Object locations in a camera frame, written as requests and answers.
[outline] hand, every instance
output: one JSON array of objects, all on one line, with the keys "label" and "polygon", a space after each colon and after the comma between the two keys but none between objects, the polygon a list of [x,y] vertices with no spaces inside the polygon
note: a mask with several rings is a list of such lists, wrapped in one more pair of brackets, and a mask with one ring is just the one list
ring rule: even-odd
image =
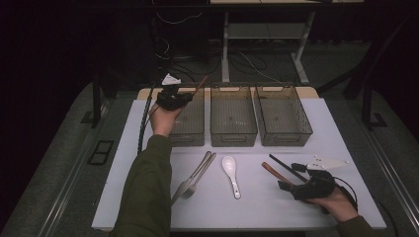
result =
[{"label": "hand", "polygon": [[344,222],[359,216],[348,198],[338,188],[329,197],[314,198],[308,201],[325,207],[339,222]]},{"label": "hand", "polygon": [[175,125],[176,117],[181,113],[182,110],[183,108],[176,111],[166,111],[158,105],[154,104],[148,112],[153,134],[168,137],[173,129],[173,126]]}]

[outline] ceramic spoon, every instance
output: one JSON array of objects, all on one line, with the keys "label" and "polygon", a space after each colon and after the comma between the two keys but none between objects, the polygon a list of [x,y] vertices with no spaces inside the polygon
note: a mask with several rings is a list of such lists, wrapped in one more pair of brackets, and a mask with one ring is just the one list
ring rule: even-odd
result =
[{"label": "ceramic spoon", "polygon": [[235,180],[235,170],[236,170],[235,160],[231,156],[225,156],[222,159],[222,168],[224,169],[225,173],[231,180],[231,184],[233,185],[233,190],[234,190],[234,197],[236,199],[239,199],[240,191],[238,190],[237,182]]}]

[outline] gray basket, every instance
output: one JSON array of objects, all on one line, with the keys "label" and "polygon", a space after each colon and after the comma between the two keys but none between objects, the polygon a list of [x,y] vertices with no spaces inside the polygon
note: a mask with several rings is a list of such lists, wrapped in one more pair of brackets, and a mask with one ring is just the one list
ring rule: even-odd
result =
[{"label": "gray basket", "polygon": [[[198,85],[183,85],[179,89],[189,88],[193,93],[193,89]],[[203,146],[205,144],[204,135],[204,88],[199,89],[194,99],[179,114],[175,120],[175,126],[169,135],[173,146]]]},{"label": "gray basket", "polygon": [[253,146],[258,129],[249,84],[212,83],[210,140],[214,147]]},{"label": "gray basket", "polygon": [[313,131],[291,83],[258,83],[255,96],[262,145],[305,145]]}]

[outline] green sleeve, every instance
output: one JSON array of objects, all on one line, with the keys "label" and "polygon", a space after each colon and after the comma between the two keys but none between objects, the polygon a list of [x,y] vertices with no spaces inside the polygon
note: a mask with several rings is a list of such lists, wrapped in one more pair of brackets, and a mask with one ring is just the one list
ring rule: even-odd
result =
[{"label": "green sleeve", "polygon": [[135,158],[126,177],[112,237],[169,236],[171,151],[168,138],[153,135],[148,139],[147,148]]},{"label": "green sleeve", "polygon": [[373,230],[367,221],[360,215],[337,226],[341,237],[378,237],[378,233]]}]

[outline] fork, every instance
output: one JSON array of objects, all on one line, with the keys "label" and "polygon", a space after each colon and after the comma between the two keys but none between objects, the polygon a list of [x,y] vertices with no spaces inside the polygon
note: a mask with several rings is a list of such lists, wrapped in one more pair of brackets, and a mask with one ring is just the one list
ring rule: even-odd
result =
[{"label": "fork", "polygon": [[206,164],[204,165],[202,171],[200,172],[200,174],[198,175],[197,179],[195,180],[195,182],[188,187],[187,190],[185,190],[185,192],[181,195],[182,198],[187,199],[189,198],[191,195],[194,194],[194,192],[197,190],[197,184],[198,181],[200,180],[200,178],[203,176],[203,174],[206,172],[207,168],[210,166],[210,163],[213,161],[213,159],[215,159],[216,153],[212,153],[211,157],[208,159],[208,161],[206,162]]},{"label": "fork", "polygon": [[188,185],[191,181],[198,175],[198,173],[203,169],[207,161],[210,159],[211,152],[207,151],[206,156],[201,161],[200,165],[198,165],[197,169],[194,173],[188,178],[188,180],[182,182],[179,188],[176,190],[176,193],[172,196],[172,205],[176,202],[176,200],[187,190]]}]

